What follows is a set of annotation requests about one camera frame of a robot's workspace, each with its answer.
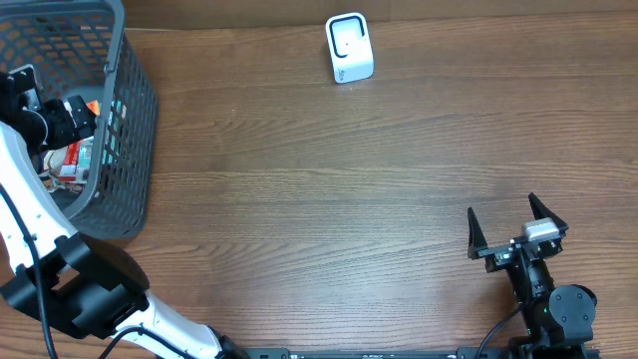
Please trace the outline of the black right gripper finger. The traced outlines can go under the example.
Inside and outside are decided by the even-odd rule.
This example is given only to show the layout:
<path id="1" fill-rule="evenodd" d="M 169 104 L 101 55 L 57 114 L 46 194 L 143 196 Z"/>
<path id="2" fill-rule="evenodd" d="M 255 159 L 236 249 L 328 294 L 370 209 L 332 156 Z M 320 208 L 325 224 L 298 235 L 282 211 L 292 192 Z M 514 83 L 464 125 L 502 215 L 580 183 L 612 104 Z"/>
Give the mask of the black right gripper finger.
<path id="1" fill-rule="evenodd" d="M 528 200 L 533 216 L 536 220 L 549 218 L 559 230 L 566 230 L 566 222 L 551 211 L 535 193 L 531 192 L 528 195 Z"/>
<path id="2" fill-rule="evenodd" d="M 468 258 L 479 259 L 483 257 L 483 252 L 488 250 L 488 245 L 483 232 L 480 228 L 478 218 L 474 210 L 468 208 L 468 223 L 469 223 L 469 244 L 468 244 Z"/>

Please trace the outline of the brown white snack pouch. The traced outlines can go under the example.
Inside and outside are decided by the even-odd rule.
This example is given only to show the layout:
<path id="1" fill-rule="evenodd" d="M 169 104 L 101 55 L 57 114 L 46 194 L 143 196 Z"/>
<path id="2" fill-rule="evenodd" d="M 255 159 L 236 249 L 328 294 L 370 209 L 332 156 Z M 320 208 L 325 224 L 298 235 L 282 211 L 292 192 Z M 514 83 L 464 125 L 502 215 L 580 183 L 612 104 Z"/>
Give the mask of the brown white snack pouch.
<path id="1" fill-rule="evenodd" d="M 44 171 L 40 174 L 40 178 L 49 193 L 57 190 L 67 190 L 72 193 L 81 193 L 84 190 L 85 183 L 61 182 L 58 180 L 58 174 L 62 166 L 67 148 L 54 151 L 48 151 L 44 157 Z"/>

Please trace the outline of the orange tissue pack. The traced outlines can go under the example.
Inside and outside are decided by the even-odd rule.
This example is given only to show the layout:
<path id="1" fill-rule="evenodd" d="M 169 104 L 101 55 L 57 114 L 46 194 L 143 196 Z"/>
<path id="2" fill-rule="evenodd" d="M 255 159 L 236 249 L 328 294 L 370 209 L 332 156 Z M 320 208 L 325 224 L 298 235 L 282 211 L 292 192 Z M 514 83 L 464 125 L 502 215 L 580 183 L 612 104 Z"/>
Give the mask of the orange tissue pack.
<path id="1" fill-rule="evenodd" d="M 99 101 L 95 100 L 87 104 L 87 107 L 98 116 L 101 113 L 101 104 Z"/>

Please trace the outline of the red white stick pack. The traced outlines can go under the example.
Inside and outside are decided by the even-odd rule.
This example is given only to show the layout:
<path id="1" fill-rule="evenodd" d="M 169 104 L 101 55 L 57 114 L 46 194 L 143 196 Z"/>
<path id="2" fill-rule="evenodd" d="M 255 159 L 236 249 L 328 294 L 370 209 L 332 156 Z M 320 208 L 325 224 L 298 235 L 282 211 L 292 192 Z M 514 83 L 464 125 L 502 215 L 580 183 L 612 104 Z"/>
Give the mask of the red white stick pack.
<path id="1" fill-rule="evenodd" d="M 94 138 L 89 137 L 67 146 L 58 174 L 58 180 L 70 183 L 86 183 L 92 160 Z"/>

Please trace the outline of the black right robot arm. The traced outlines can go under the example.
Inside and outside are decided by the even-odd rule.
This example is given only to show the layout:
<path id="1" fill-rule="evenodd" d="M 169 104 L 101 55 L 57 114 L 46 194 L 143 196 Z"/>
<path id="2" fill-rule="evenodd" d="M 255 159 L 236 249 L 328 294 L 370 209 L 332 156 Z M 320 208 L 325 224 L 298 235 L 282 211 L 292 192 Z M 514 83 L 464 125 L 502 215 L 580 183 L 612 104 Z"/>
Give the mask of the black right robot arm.
<path id="1" fill-rule="evenodd" d="M 472 208 L 468 209 L 468 258 L 483 259 L 487 272 L 504 270 L 516 307 L 483 338 L 476 358 L 598 358 L 586 343 L 593 339 L 595 293 L 579 284 L 557 286 L 545 260 L 562 251 L 569 225 L 534 194 L 528 195 L 534 220 L 521 227 L 509 243 L 490 247 Z M 505 348 L 489 348 L 491 338 L 515 315 L 521 315 L 524 336 L 512 337 Z"/>

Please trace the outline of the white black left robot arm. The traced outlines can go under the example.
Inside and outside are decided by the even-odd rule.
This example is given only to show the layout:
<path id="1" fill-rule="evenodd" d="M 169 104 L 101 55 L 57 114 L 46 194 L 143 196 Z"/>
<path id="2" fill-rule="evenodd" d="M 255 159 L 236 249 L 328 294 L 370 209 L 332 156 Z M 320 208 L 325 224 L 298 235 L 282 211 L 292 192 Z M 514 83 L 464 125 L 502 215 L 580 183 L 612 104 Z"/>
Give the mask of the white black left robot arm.
<path id="1" fill-rule="evenodd" d="M 52 332 L 122 340 L 159 358 L 244 358 L 246 352 L 156 298 L 122 248 L 76 229 L 42 183 L 33 160 L 89 138 L 96 115 L 79 96 L 43 102 L 36 70 L 1 75 L 1 236 L 14 272 L 1 295 L 40 321 L 50 357 Z"/>

